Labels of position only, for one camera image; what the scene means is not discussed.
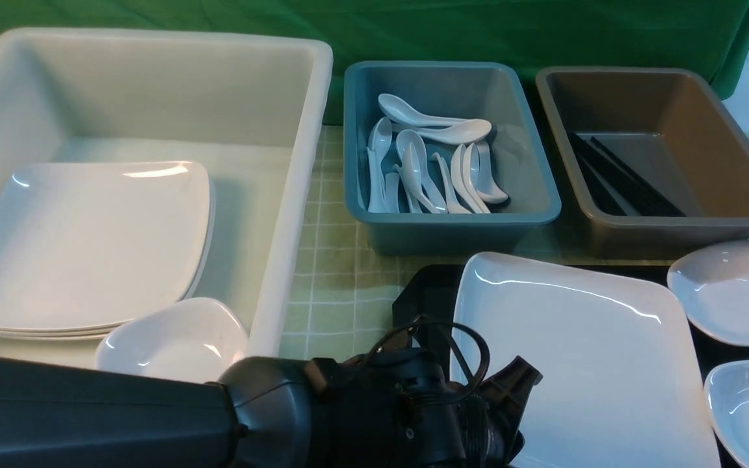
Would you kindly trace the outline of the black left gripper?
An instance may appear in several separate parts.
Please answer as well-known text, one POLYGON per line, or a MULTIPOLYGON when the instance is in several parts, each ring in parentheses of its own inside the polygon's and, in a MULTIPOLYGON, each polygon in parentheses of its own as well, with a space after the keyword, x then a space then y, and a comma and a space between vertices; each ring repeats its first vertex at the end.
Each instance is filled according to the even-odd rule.
POLYGON ((507 467, 524 448, 512 428, 543 373, 516 356, 456 400, 428 350, 377 353, 365 363, 306 363, 312 392, 309 467, 507 467))

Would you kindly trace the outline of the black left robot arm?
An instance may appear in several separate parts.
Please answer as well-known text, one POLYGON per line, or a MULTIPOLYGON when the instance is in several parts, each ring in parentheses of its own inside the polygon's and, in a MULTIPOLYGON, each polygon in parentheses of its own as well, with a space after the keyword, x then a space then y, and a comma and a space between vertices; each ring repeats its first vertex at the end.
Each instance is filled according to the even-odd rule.
POLYGON ((0 467, 506 467, 543 376, 433 353, 248 357, 193 384, 0 358, 0 467))

